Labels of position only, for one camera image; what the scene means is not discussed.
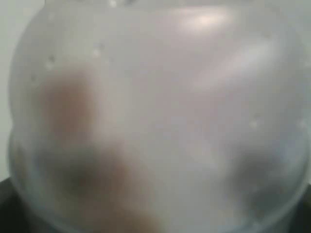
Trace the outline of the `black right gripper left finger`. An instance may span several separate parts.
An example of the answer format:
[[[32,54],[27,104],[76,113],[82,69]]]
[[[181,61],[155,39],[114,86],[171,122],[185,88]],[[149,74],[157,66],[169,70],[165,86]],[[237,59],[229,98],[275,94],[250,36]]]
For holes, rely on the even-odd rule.
[[[11,180],[0,183],[0,233],[47,233],[49,226],[22,203]]]

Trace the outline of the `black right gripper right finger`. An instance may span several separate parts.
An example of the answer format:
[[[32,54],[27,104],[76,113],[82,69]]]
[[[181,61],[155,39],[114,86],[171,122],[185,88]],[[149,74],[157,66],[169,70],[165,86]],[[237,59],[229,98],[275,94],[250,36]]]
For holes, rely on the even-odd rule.
[[[299,187],[280,209],[280,233],[311,232],[311,184]]]

